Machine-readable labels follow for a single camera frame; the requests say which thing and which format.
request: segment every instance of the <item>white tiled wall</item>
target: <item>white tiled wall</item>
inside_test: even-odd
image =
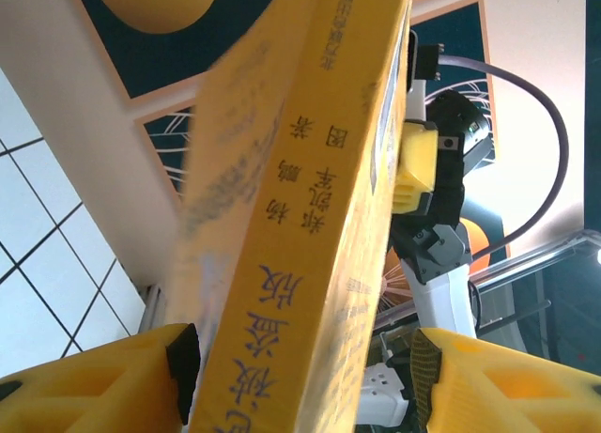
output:
[[[136,334],[144,309],[0,70],[0,378]]]

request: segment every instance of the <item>dark blue poster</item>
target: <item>dark blue poster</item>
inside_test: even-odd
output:
[[[436,17],[414,24],[412,29],[418,35],[420,44],[444,44],[445,54],[460,55],[485,60],[485,28],[482,23],[482,0],[473,0],[464,3],[463,6],[449,8],[449,11]],[[470,99],[486,116],[493,131],[492,112],[493,106],[490,102],[489,87],[486,75],[478,71],[464,70],[455,67],[440,68],[440,80],[428,82],[426,91],[426,102],[433,100],[440,92],[452,89],[458,91]],[[497,135],[491,133],[493,142],[498,139]],[[470,221],[470,228],[477,228],[484,233],[484,240],[479,240],[475,247],[484,248],[488,243],[496,242],[504,236],[502,219],[499,213],[484,206],[479,196],[479,187],[482,184],[492,184],[493,181],[486,177],[494,169],[485,168],[494,164],[496,160],[495,150],[485,158],[480,166],[466,176],[466,199],[461,215]],[[500,250],[490,257],[490,263],[498,262],[506,257],[504,250]]]
[[[206,71],[271,0],[213,0],[198,21],[170,34],[129,27],[102,0],[80,1],[128,97],[135,99]]]
[[[186,107],[144,123],[145,133],[161,160],[162,170],[179,195],[185,177],[183,160],[188,149],[192,115],[192,108]]]

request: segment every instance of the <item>book spine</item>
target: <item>book spine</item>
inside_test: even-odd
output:
[[[317,2],[191,431],[294,430],[402,5]]]

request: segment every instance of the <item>black cable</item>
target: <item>black cable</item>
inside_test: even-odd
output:
[[[555,200],[557,199],[557,195],[559,194],[560,189],[562,188],[563,181],[565,180],[565,174],[567,173],[567,163],[569,159],[570,150],[567,130],[565,128],[565,123],[563,123],[562,115],[560,114],[560,111],[557,109],[553,101],[547,95],[545,95],[545,93],[543,93],[543,91],[540,88],[520,78],[519,76],[516,76],[509,71],[486,64],[484,62],[468,59],[467,57],[457,57],[454,55],[441,55],[439,57],[439,64],[476,70],[482,73],[488,73],[493,76],[497,76],[501,79],[504,79],[509,83],[517,85],[518,87],[530,93],[541,104],[543,104],[543,106],[545,106],[545,108],[551,115],[551,119],[553,120],[553,124],[555,125],[555,129],[557,131],[557,137],[560,146],[560,159],[557,168],[557,175],[555,177],[555,181],[553,182],[553,186],[551,187],[551,190],[549,191],[547,198],[545,199],[541,207],[532,215],[532,217],[525,224],[523,224],[516,231],[514,231],[511,234],[508,234],[502,240],[491,243],[485,249],[474,254],[473,260],[476,261],[483,256],[490,255],[491,253],[506,247],[507,244],[522,236],[524,233],[530,230],[539,220],[543,218],[543,216],[548,212],[551,205],[555,202]]]
[[[480,297],[480,289],[471,280],[468,280],[468,287],[470,288],[471,296],[476,300],[476,323],[474,330],[477,332],[480,330],[482,324],[482,298]]]

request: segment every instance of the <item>orange circle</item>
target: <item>orange circle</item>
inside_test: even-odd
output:
[[[128,26],[148,34],[169,34],[200,19],[214,0],[102,0]]]

